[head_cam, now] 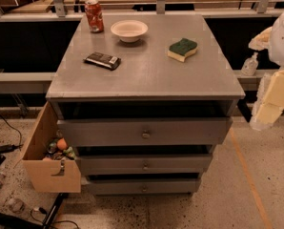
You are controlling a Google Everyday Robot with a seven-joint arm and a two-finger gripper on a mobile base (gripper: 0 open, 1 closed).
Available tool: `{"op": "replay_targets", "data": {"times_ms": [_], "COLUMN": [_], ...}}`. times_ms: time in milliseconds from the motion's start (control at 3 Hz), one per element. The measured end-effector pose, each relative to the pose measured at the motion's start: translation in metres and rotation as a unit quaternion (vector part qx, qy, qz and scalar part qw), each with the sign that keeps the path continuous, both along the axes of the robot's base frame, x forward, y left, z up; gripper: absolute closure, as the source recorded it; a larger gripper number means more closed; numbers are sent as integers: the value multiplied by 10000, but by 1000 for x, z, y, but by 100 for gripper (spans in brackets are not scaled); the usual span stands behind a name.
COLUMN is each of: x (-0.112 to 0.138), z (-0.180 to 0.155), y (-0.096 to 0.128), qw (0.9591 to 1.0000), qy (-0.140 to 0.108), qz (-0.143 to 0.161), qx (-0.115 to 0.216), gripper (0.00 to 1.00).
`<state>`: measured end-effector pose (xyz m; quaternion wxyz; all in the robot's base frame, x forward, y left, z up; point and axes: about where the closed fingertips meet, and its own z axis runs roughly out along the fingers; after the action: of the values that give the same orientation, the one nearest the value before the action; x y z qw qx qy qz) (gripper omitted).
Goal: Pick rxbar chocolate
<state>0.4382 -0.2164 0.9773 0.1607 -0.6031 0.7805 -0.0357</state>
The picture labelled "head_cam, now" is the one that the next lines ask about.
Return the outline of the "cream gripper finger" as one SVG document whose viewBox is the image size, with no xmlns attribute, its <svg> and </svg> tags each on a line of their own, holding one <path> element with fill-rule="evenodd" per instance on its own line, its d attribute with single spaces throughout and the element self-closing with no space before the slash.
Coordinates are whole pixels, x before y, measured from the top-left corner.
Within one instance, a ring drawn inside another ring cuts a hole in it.
<svg viewBox="0 0 284 229">
<path fill-rule="evenodd" d="M 262 123 L 256 118 L 256 114 L 261 106 L 262 99 L 264 94 L 266 93 L 270 81 L 271 81 L 271 75 L 269 73 L 265 73 L 263 77 L 261 78 L 259 85 L 258 85 L 258 90 L 256 93 L 257 100 L 255 101 L 252 109 L 252 118 L 250 120 L 250 126 L 257 131 L 262 131 L 269 129 L 271 127 L 271 124 L 268 123 Z"/>
<path fill-rule="evenodd" d="M 255 120 L 261 124 L 274 124 L 284 111 L 284 69 L 271 76 L 270 84 L 264 93 Z"/>
</svg>

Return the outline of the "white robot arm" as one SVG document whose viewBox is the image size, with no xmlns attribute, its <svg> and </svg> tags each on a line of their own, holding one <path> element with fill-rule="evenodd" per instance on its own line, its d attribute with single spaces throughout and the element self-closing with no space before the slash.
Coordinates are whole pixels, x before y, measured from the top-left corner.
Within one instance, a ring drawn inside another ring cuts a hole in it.
<svg viewBox="0 0 284 229">
<path fill-rule="evenodd" d="M 266 73 L 259 83 L 250 125 L 261 131 L 272 127 L 284 111 L 284 11 L 271 27 L 251 40 L 249 48 L 267 49 L 269 59 L 279 66 L 277 72 Z"/>
</svg>

